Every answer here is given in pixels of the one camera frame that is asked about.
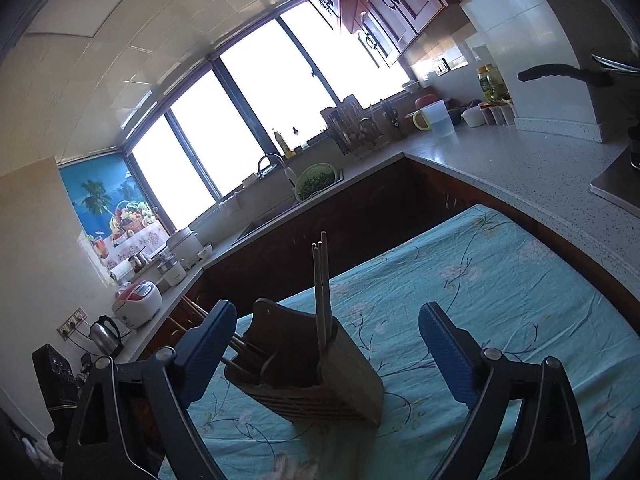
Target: ceiling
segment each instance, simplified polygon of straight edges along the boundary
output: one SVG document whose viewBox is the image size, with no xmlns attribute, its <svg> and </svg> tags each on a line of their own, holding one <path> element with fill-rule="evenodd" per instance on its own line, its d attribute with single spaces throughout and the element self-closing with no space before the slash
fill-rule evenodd
<svg viewBox="0 0 640 480">
<path fill-rule="evenodd" d="M 289 0 L 50 0 L 0 66 L 0 175 L 124 142 L 224 40 Z"/>
</svg>

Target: dish soap bottle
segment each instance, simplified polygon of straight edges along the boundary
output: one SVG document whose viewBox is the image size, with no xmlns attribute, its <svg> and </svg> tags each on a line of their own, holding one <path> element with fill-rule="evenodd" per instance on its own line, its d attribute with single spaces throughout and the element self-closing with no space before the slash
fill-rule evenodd
<svg viewBox="0 0 640 480">
<path fill-rule="evenodd" d="M 280 145 L 280 148 L 282 149 L 282 151 L 284 152 L 284 156 L 286 158 L 291 158 L 292 156 L 295 155 L 295 153 L 293 153 L 290 149 L 289 146 L 287 145 L 287 141 L 284 140 L 284 137 L 282 136 L 282 134 L 280 132 L 276 132 L 274 130 L 273 132 L 273 136 L 276 138 L 276 142 Z"/>
</svg>

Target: faucet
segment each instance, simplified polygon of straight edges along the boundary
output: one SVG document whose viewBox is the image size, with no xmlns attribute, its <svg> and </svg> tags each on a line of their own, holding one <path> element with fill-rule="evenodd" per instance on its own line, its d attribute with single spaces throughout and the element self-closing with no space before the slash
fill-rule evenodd
<svg viewBox="0 0 640 480">
<path fill-rule="evenodd" d="M 260 169 L 260 164 L 265 158 L 269 162 L 271 162 L 270 157 L 274 157 L 276 159 L 276 162 L 275 162 L 276 166 L 278 165 L 278 162 L 282 165 L 282 169 L 284 170 L 284 175 L 287 177 L 287 180 L 291 183 L 293 187 L 296 187 L 296 182 L 298 181 L 298 177 L 296 176 L 296 173 L 284 163 L 283 158 L 277 153 L 267 153 L 260 158 L 260 160 L 258 161 L 258 178 L 264 178 L 264 173 Z"/>
</svg>

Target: screw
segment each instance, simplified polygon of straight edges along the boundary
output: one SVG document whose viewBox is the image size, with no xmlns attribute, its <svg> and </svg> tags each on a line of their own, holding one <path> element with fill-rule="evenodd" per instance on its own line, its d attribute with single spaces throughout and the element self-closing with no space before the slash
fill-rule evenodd
<svg viewBox="0 0 640 480">
<path fill-rule="evenodd" d="M 156 352 L 156 359 L 161 363 L 168 363 L 175 359 L 175 350 L 170 346 L 163 346 Z"/>
<path fill-rule="evenodd" d="M 497 348 L 487 348 L 484 351 L 484 357 L 490 359 L 491 361 L 497 361 L 502 357 L 502 352 L 500 352 Z"/>
<path fill-rule="evenodd" d="M 561 366 L 560 361 L 555 357 L 547 357 L 545 362 L 547 366 L 550 366 L 552 368 L 559 368 Z"/>
<path fill-rule="evenodd" d="M 103 368 L 106 368 L 110 364 L 111 364 L 111 359 L 109 359 L 108 357 L 101 357 L 95 362 L 95 367 L 98 368 L 98 370 L 102 370 Z"/>
</svg>

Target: plastic pitcher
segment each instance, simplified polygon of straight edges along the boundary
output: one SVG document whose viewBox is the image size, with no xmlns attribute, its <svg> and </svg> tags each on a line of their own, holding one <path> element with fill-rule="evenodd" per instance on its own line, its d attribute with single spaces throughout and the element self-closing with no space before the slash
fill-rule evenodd
<svg viewBox="0 0 640 480">
<path fill-rule="evenodd" d="M 427 123 L 427 127 L 420 126 L 417 123 L 416 117 L 421 115 L 424 121 Z M 427 105 L 424 108 L 420 108 L 414 113 L 414 125 L 416 128 L 422 131 L 431 130 L 435 134 L 452 134 L 455 132 L 449 112 L 443 100 L 437 101 L 433 104 Z"/>
</svg>

